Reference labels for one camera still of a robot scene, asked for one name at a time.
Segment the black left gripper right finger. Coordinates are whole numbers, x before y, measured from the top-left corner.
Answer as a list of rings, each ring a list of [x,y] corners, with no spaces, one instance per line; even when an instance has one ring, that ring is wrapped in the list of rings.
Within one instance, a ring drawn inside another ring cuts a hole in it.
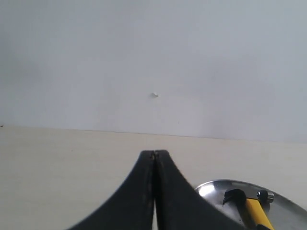
[[[160,230],[243,230],[205,201],[166,150],[154,152],[154,199]]]

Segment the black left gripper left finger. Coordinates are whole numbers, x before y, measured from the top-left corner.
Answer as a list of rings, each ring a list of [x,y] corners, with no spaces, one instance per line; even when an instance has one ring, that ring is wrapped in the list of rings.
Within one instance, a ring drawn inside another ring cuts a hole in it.
[[[142,151],[118,190],[72,230],[151,230],[154,152]]]

